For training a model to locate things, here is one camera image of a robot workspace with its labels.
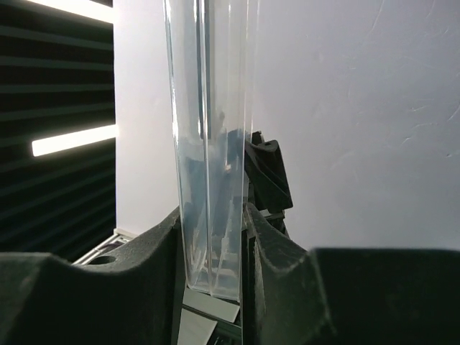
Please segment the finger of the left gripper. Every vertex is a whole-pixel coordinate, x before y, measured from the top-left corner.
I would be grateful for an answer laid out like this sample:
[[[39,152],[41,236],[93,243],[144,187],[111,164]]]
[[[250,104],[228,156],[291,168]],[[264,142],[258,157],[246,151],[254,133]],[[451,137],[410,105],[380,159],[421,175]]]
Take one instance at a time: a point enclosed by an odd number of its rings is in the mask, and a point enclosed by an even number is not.
[[[253,132],[244,145],[244,169],[252,184],[258,210],[283,212],[293,207],[288,178],[277,140],[265,141]]]

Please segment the clear plastic box lid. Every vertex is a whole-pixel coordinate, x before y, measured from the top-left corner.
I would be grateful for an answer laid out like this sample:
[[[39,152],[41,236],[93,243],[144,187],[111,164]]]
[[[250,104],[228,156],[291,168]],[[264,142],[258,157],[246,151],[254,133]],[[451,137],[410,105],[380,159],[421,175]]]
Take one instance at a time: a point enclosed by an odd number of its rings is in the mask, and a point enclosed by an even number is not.
[[[186,282],[238,300],[259,4],[166,1],[164,10]]]

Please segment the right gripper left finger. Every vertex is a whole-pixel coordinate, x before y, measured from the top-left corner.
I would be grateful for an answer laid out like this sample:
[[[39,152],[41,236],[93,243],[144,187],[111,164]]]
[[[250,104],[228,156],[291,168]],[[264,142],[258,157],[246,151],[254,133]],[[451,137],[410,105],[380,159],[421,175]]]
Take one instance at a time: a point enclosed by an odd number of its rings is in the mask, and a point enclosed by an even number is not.
[[[176,344],[185,287],[180,212],[85,265],[1,255],[3,344]]]

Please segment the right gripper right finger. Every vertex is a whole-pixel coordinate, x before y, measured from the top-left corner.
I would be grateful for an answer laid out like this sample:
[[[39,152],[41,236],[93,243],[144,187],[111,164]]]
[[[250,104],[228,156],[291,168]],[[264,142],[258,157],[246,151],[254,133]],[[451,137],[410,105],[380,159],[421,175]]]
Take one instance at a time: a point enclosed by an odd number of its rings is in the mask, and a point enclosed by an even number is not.
[[[303,249],[244,207],[244,344],[457,344],[459,253]]]

